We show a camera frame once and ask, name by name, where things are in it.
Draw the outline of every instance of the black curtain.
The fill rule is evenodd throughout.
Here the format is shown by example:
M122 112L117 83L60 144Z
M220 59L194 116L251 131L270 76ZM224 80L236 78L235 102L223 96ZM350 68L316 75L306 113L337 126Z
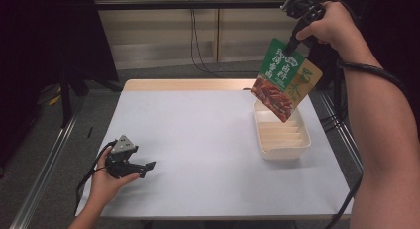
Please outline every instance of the black curtain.
M0 0L0 166L36 116L40 91L63 70L78 94L83 79L118 81L94 0Z

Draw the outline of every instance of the beige tray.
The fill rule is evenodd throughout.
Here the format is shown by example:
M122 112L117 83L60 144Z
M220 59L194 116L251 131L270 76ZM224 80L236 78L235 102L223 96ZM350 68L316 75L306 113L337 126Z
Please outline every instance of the beige tray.
M254 103L254 117L260 141L260 153L267 160L297 159L311 145L311 139L299 109L281 122L259 100Z

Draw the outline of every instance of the cable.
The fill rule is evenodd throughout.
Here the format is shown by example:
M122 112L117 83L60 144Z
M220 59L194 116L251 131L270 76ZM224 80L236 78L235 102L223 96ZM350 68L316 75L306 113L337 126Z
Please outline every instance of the cable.
M347 95L346 94L344 94L344 103L342 103L341 109L343 111L340 113L340 115L339 114L333 114L329 117L319 119L319 121L322 123L322 127L324 128L325 133L333 130L334 128L336 128L339 125L341 125L342 123L344 123L344 121L348 117L349 111L348 111L348 102L347 102ZM334 123L334 126L328 128L328 129L325 129L331 123Z
M113 147L115 146L115 144L117 143L118 140L109 142L107 145L105 145L105 147L101 150L101 152L98 154L98 156L96 157L95 161L93 162L92 166L90 167L89 172L83 177L83 179L80 181L80 183L77 185L76 188L76 207L74 209L74 214L77 211L77 206L80 202L81 199L81 195L82 195L82 191L81 189L84 187L84 185L87 183L87 181L95 174L96 171L102 170L104 168L100 168L100 169L95 169L96 164L98 163L99 159L101 158L102 154L105 152L105 150L108 147Z
M353 63L353 62L343 62L340 59L337 59L337 67L339 68L345 68L349 70L356 70L356 71L362 71L366 73L370 73L379 77L382 77L395 86L397 86L401 92L405 95L405 97L408 99L408 91L401 80L399 80L396 76L391 74L390 72L384 70L383 68L363 64L363 63Z
M254 73L254 74L257 74L259 71L258 70L256 70L256 71L229 71L229 70L225 70L225 71L223 71L223 70L218 70L218 71L215 71L215 70L210 70L207 66L206 66L206 64L203 62L203 59L202 59L202 56L201 56L201 51L200 51L200 48L199 48L199 45L198 45L198 35L197 35L197 28L196 28L196 22L195 22L195 12L194 12L194 10L193 9L191 9L190 10L191 11L191 49L190 49L190 51L191 51L191 59L192 59L192 62L193 62L193 64L194 64L194 66L196 67L196 68L198 68L199 70L201 70L201 71L203 71L203 72L206 72L206 73L210 73L210 74L212 74L212 75L214 75L214 76L216 76L216 77L219 77L219 78L224 78L223 76L221 76L221 75L219 75L219 74L217 74L217 73ZM195 62L195 60L194 60L194 56L193 56L193 54L192 54L192 46L193 46L193 41L194 41L194 37L195 37L195 44L196 44L196 48L197 48L197 51L198 51L198 56L199 56L199 58L200 58L200 62L201 62L201 64L203 65L203 67L204 67L204 69L202 69L202 68L200 68L197 64L196 64L196 62Z
M196 68L198 68L199 70L201 70L201 71L203 71L203 72L210 73L211 75L213 75L213 76L215 76L215 77L223 78L222 76L220 76L220 75L218 75L218 74L215 74L215 73L213 73L212 71L210 71L210 69L208 69L208 68L207 68L207 66L204 64L203 59L202 59L202 57L201 57L201 51L200 51L200 48L199 48L199 46L198 46L197 30L196 30L196 28L195 28L195 13L194 13L194 10L193 10L193 9L191 9L191 10L190 10L190 13L191 13L191 48L190 48L190 51L191 51L191 59L192 59L192 63L194 64L194 66L195 66ZM195 60L194 60L194 55L192 54L192 43L193 43L193 41L194 41L194 36L195 36L195 44L196 44L196 47L197 47L197 50L198 50L198 55L199 55L199 57L200 57L201 64L203 65L203 67L204 67L205 69L200 68L200 67L197 65L197 63L195 62Z
M96 169L95 171L97 172L97 171L101 171L101 170L104 170L104 169L108 169L110 166L108 166L108 167L101 167L101 168L98 168L98 169Z
M355 196L356 192L358 191L361 182L362 182L363 175L359 177L356 184L353 186L352 190L349 191L349 194L347 194L346 199L343 202L342 207L340 208L339 212L333 216L333 219L331 222L325 227L325 229L331 229L334 227L334 225L340 220L340 218L343 216L344 211L346 210L347 206L349 205L352 198Z

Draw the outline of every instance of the snack bag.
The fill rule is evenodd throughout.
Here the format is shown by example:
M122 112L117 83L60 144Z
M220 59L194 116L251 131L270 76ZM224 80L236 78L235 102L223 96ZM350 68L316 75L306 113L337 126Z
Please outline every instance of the snack bag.
M309 93L322 71L298 52L287 57L286 44L273 39L251 93L282 122Z

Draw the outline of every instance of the person's arm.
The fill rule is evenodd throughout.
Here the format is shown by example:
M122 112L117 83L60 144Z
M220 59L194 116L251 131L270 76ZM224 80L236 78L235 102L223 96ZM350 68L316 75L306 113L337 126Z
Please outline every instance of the person's arm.
M111 147L107 148L102 154L98 161L97 169L102 169L105 166L105 158L110 151ZM106 169L97 171L92 177L92 186L86 205L68 228L95 228L103 209L117 195L118 190L139 177L140 175L138 173L132 173L123 178L116 179L109 175Z
M314 35L345 62L381 67L343 5L329 2L325 7L324 18L296 38ZM420 228L420 151L409 103L381 77L352 69L344 74L350 124L364 165L351 227Z

